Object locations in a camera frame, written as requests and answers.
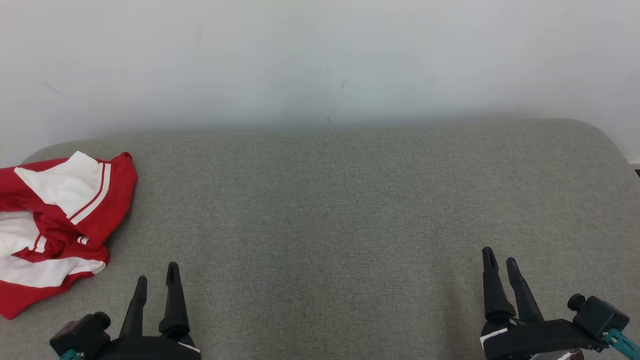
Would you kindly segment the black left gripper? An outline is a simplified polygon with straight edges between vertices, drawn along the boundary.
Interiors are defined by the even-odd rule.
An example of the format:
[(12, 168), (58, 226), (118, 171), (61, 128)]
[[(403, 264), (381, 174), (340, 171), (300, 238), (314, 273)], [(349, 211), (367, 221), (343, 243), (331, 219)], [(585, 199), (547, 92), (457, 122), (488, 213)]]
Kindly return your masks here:
[(94, 360), (202, 360), (201, 350), (190, 336), (185, 293), (177, 262), (167, 265), (167, 296), (160, 335), (143, 335), (147, 277), (137, 279), (119, 337), (108, 342)]

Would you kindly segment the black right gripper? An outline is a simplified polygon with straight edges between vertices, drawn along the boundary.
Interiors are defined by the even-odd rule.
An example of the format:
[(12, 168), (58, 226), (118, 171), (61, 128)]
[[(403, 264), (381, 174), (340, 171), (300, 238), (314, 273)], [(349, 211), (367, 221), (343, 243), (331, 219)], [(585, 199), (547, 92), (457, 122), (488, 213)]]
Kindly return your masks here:
[[(485, 319), (487, 322), (500, 322), (514, 317), (515, 308), (506, 297), (498, 261), (491, 247), (482, 249), (482, 264)], [(574, 349), (601, 353), (602, 342), (573, 322), (566, 319), (544, 321), (537, 301), (513, 257), (507, 258), (506, 267), (518, 308), (518, 319), (527, 324), (512, 326), (485, 337), (482, 347), (486, 360), (523, 360), (536, 354), (567, 353)]]

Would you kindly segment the red white jersey shirt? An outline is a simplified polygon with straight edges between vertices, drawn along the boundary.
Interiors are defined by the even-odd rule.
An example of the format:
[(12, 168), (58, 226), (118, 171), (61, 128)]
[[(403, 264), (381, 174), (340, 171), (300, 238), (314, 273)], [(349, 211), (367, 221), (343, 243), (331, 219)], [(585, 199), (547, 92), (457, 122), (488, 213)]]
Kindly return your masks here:
[(130, 209), (137, 178), (127, 152), (0, 168), (0, 316), (12, 320), (107, 267), (106, 241)]

